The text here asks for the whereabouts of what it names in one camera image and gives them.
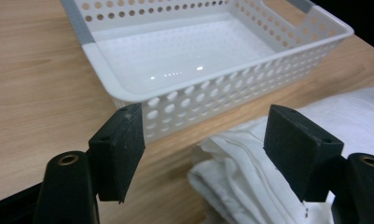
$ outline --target basket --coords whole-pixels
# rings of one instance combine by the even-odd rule
[[[298,27],[262,0],[62,0],[117,107],[159,139],[306,76],[353,29],[311,2]]]

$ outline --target basket handle cutout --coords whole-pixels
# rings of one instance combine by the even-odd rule
[[[270,9],[294,27],[299,27],[305,21],[307,13],[311,7],[315,6],[315,4],[310,0],[261,0],[261,4],[263,7]],[[284,5],[297,8],[298,16],[295,16],[295,10],[287,10],[287,12],[279,12],[277,10],[279,7],[284,7]]]

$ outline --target table surface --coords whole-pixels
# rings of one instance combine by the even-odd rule
[[[266,0],[289,20],[303,14]],[[312,73],[281,90],[146,146],[126,202],[99,203],[102,223],[199,223],[201,197],[187,182],[191,147],[266,115],[374,86],[374,48],[343,41]],[[46,163],[88,140],[115,112],[58,0],[0,0],[0,200],[42,181]]]

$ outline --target folded towel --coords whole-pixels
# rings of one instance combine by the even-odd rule
[[[299,110],[344,142],[342,155],[374,155],[374,88]],[[332,223],[330,204],[301,203],[263,150],[267,117],[203,140],[192,150],[192,187],[210,204],[205,223]]]

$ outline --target basket hole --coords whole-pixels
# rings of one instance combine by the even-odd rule
[[[159,101],[160,101],[160,99],[158,97],[155,97],[155,98],[148,101],[148,105],[150,107],[155,107],[159,104]]]
[[[204,98],[205,98],[204,93],[201,93],[201,94],[199,94],[199,95],[196,97],[196,101],[197,101],[197,102],[201,102],[201,101],[204,100]]]
[[[152,129],[154,129],[155,127],[157,127],[157,123],[155,123],[155,122],[146,125],[146,128],[147,128],[148,130],[152,130]]]
[[[253,81],[254,81],[254,77],[249,77],[249,78],[247,78],[247,84],[251,84],[251,83],[253,83]]]
[[[151,138],[151,137],[155,136],[155,133],[148,133],[145,136],[146,136],[146,138]]]
[[[236,88],[236,89],[239,89],[241,86],[242,86],[242,80],[239,80],[239,81],[236,83],[235,88]]]
[[[271,77],[271,75],[273,75],[273,69],[269,70],[268,73],[266,74],[267,77]]]
[[[334,36],[336,34],[336,32],[334,30],[330,30],[328,32],[328,36]]]
[[[279,27],[280,26],[280,22],[279,21],[275,21],[274,22],[274,26]]]
[[[223,92],[227,92],[227,91],[230,91],[230,84],[228,84],[228,85],[226,85],[226,86],[224,87]]]
[[[164,119],[162,122],[163,123],[170,123],[170,121],[172,121],[173,118],[172,117],[168,117],[167,119]]]
[[[201,113],[201,115],[204,117],[204,116],[207,116],[209,114],[209,111],[208,110],[205,110]]]
[[[147,115],[146,115],[146,117],[148,118],[148,119],[155,119],[157,116],[158,116],[158,110],[152,110],[152,111],[150,111]]]
[[[194,90],[195,90],[195,87],[190,86],[190,87],[186,88],[185,94],[190,95]]]
[[[192,109],[193,112],[198,112],[199,110],[201,110],[201,107],[200,106],[197,106],[195,108]]]
[[[250,68],[246,68],[242,71],[242,75],[245,76],[250,72]]]
[[[189,106],[189,104],[190,104],[190,99],[189,98],[187,98],[187,99],[185,99],[181,102],[182,107],[187,107],[187,106]]]
[[[205,81],[203,84],[201,84],[201,88],[204,90],[210,85],[210,81]]]
[[[221,95],[220,97],[218,97],[217,102],[222,103],[224,100],[225,100],[225,95]]]
[[[218,89],[214,89],[214,90],[212,90],[212,92],[210,93],[210,96],[212,96],[212,97],[216,97],[217,94],[218,94]]]
[[[325,28],[326,28],[326,24],[325,24],[325,23],[321,23],[321,24],[318,26],[318,29],[320,29],[321,31],[323,31]]]
[[[187,112],[182,112],[181,114],[178,114],[178,118],[183,118],[187,115]]]
[[[209,103],[206,104],[206,107],[211,107],[213,105],[213,101],[210,101]]]
[[[216,79],[215,84],[219,85],[224,81],[224,77],[219,77]]]
[[[295,39],[295,43],[297,43],[297,44],[302,43],[302,38],[297,37],[297,38]]]
[[[312,36],[311,36],[311,40],[312,40],[312,41],[317,40],[317,34],[312,34]]]
[[[265,76],[264,73],[260,73],[258,76],[257,76],[257,80],[261,80],[263,77]]]
[[[94,3],[94,7],[96,7],[96,8],[102,8],[102,3],[96,2],[96,3]]]
[[[237,72],[235,72],[235,73],[233,73],[232,75],[230,75],[229,79],[230,79],[230,80],[233,80],[233,79],[236,78],[236,76],[237,76]]]
[[[310,19],[310,23],[311,23],[311,24],[315,24],[315,23],[317,23],[317,18],[312,17],[312,18]]]
[[[92,21],[92,17],[91,16],[86,16],[85,21]]]
[[[302,30],[302,32],[303,32],[303,34],[305,34],[305,35],[308,35],[309,34],[309,27],[305,27],[305,28],[303,28],[303,30]]]
[[[88,9],[90,9],[90,5],[88,3],[84,3],[84,4],[82,4],[82,8],[85,9],[85,10],[88,10]]]
[[[114,3],[112,1],[108,1],[106,4],[107,4],[107,7],[113,7],[114,6]]]
[[[230,95],[229,95],[230,98],[234,98],[235,96],[236,96],[236,92],[235,91],[231,92]]]
[[[170,127],[165,127],[165,128],[160,129],[160,131],[163,133],[166,133],[167,131],[169,131],[169,129]]]
[[[240,94],[245,94],[247,92],[247,87],[244,87],[240,90]]]
[[[177,95],[178,95],[178,92],[173,91],[169,95],[167,95],[167,99],[170,101],[173,101],[177,97]]]
[[[168,105],[164,108],[164,112],[167,114],[170,114],[174,111],[174,109],[175,109],[175,105]]]

